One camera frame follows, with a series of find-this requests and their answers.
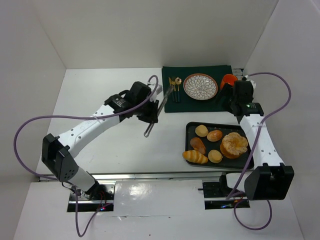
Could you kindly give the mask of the metal tongs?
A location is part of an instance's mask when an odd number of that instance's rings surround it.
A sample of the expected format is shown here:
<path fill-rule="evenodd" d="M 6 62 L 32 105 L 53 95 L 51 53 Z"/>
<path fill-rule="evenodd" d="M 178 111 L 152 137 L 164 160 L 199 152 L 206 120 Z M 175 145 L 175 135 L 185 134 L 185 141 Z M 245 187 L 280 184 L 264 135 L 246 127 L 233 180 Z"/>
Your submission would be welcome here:
<path fill-rule="evenodd" d="M 174 88 L 171 86 L 171 87 L 168 88 L 167 91 L 165 92 L 165 95 L 164 95 L 164 97 L 163 97 L 163 100 L 162 100 L 161 104 L 159 105 L 159 107 L 158 107 L 158 109 L 157 109 L 157 117 L 160 115 L 162 109 L 164 108 L 165 104 L 167 103 L 168 97 L 169 97 L 169 95 L 173 92 L 173 89 L 174 89 Z M 148 137 L 149 137 L 149 135 L 150 135 L 150 133 L 151 133 L 151 131 L 152 131 L 155 123 L 156 123 L 156 122 L 153 120 L 153 121 L 149 124 L 149 126 L 147 127 L 146 131 L 145 131 L 144 134 L 143 134 L 145 138 L 148 138 Z"/>

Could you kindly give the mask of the glazed round sesame bun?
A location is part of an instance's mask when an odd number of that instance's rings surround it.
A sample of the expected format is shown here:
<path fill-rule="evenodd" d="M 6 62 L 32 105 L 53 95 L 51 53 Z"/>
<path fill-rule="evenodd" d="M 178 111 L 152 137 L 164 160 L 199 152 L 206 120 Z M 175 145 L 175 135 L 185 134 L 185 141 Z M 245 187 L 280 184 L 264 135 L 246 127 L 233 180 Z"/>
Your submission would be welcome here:
<path fill-rule="evenodd" d="M 222 137 L 223 137 L 222 131 L 217 129 L 210 131 L 206 136 L 207 140 L 210 142 L 218 142 Z"/>

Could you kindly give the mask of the small pale round bun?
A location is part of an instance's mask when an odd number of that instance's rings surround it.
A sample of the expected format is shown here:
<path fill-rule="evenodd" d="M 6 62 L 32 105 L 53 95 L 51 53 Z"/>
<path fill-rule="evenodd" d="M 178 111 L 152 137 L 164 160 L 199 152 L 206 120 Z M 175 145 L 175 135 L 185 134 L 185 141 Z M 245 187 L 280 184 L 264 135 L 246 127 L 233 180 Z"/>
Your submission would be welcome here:
<path fill-rule="evenodd" d="M 195 128 L 195 134 L 201 138 L 204 138 L 208 135 L 209 133 L 209 130 L 207 129 L 207 127 L 203 124 L 201 125 L 198 125 L 196 128 Z"/>

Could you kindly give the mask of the brown oblong glazed bread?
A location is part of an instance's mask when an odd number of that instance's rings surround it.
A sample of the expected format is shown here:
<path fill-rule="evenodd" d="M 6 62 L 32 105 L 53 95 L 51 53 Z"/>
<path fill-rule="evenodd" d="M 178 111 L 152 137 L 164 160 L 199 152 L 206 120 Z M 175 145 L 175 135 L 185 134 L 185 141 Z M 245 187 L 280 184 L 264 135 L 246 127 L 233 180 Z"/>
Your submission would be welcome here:
<path fill-rule="evenodd" d="M 192 138 L 190 140 L 190 145 L 194 150 L 200 152 L 202 155 L 206 154 L 206 147 L 199 137 Z"/>

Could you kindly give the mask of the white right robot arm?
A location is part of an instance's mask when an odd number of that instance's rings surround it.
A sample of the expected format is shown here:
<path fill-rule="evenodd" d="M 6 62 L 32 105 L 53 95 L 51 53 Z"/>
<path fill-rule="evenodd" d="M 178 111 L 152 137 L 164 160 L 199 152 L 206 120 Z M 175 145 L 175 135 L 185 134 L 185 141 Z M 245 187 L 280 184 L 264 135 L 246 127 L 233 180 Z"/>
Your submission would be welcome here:
<path fill-rule="evenodd" d="M 236 195 L 240 183 L 250 201 L 283 200 L 294 177 L 293 167 L 285 165 L 269 135 L 266 120 L 284 109 L 289 103 L 264 114 L 261 105 L 253 101 L 254 86 L 251 75 L 244 76 L 234 85 L 225 84 L 218 99 L 224 109 L 233 114 L 244 131 L 250 153 L 228 198 Z"/>

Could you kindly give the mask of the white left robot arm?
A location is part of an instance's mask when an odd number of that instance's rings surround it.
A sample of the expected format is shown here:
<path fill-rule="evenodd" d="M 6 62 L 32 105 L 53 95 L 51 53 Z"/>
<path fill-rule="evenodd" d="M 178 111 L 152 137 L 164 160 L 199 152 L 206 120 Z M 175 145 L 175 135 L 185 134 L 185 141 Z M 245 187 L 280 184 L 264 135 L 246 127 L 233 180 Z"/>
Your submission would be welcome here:
<path fill-rule="evenodd" d="M 46 135 L 42 140 L 41 161 L 60 182 L 74 185 L 90 199 L 95 198 L 105 189 L 78 166 L 76 156 L 100 134 L 132 116 L 145 123 L 157 123 L 157 96 L 162 90 L 161 85 L 136 81 L 129 90 L 110 96 L 90 120 L 58 136 Z"/>

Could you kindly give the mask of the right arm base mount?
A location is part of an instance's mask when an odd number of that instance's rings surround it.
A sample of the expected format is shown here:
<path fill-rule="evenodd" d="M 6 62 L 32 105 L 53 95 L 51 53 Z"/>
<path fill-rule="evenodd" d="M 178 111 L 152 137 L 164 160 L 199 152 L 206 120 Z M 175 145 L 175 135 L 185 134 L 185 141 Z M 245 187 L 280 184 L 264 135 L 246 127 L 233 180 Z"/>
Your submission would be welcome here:
<path fill-rule="evenodd" d="M 203 193 L 205 210 L 233 209 L 237 204 L 238 208 L 250 208 L 250 203 L 245 194 L 226 199 L 232 188 L 227 186 L 226 173 L 222 173 L 217 180 L 205 180 L 202 187 L 197 190 Z"/>

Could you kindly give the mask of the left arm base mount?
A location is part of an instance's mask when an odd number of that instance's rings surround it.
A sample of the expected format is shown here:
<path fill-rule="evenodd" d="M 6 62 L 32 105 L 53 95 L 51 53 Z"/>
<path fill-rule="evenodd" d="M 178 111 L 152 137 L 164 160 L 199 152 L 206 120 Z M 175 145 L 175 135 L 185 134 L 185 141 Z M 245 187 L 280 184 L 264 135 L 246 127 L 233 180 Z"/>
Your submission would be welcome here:
<path fill-rule="evenodd" d="M 86 194 L 77 188 L 77 193 L 70 184 L 62 183 L 64 188 L 69 190 L 67 212 L 76 211 L 76 198 L 78 199 L 78 212 L 112 212 L 114 210 L 114 197 L 116 190 L 115 181 L 102 181 L 100 189 L 95 195 Z"/>

